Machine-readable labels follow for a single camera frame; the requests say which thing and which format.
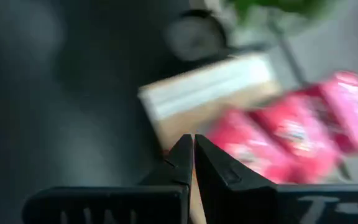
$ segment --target snack bag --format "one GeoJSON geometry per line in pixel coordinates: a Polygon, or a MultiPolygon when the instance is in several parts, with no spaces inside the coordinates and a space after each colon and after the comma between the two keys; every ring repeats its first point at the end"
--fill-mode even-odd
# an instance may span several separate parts
{"type": "Polygon", "coordinates": [[[275,182],[288,180],[293,161],[243,111],[229,109],[208,139],[245,166],[275,182]]]}
{"type": "Polygon", "coordinates": [[[250,115],[295,159],[292,182],[318,183],[339,162],[339,149],[302,92],[290,93],[250,115]]]}
{"type": "Polygon", "coordinates": [[[358,75],[336,72],[332,79],[305,92],[339,148],[358,152],[358,75]]]}

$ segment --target blurry background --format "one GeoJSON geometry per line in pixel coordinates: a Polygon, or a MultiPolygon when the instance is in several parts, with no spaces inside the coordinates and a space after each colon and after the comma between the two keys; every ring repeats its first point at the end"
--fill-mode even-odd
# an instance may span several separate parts
{"type": "MultiPolygon", "coordinates": [[[[161,31],[189,8],[0,0],[0,223],[20,223],[25,198],[40,189],[131,185],[148,173],[160,146],[137,89],[182,68],[161,31]]],[[[290,42],[310,81],[358,72],[358,0],[290,42]]],[[[269,55],[283,86],[296,88],[280,50],[269,55]]]]}

